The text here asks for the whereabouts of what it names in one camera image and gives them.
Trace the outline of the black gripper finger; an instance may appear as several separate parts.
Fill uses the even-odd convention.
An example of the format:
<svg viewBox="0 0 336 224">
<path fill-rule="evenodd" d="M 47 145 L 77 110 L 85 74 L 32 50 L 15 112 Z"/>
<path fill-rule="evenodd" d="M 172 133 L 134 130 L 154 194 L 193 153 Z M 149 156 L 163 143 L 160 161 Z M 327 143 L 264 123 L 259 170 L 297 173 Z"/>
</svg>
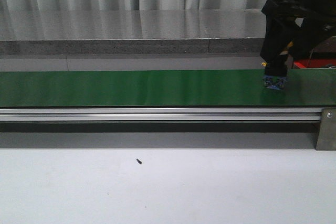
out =
<svg viewBox="0 0 336 224">
<path fill-rule="evenodd" d="M 289 54 L 294 59 L 305 58 L 314 47 L 332 36 L 335 36 L 335 22 L 305 18 L 299 34 L 292 41 Z"/>
<path fill-rule="evenodd" d="M 267 0 L 261 10 L 266 16 L 266 33 L 260 56 L 267 63 L 279 59 L 300 31 L 292 5 L 290 0 Z"/>
</svg>

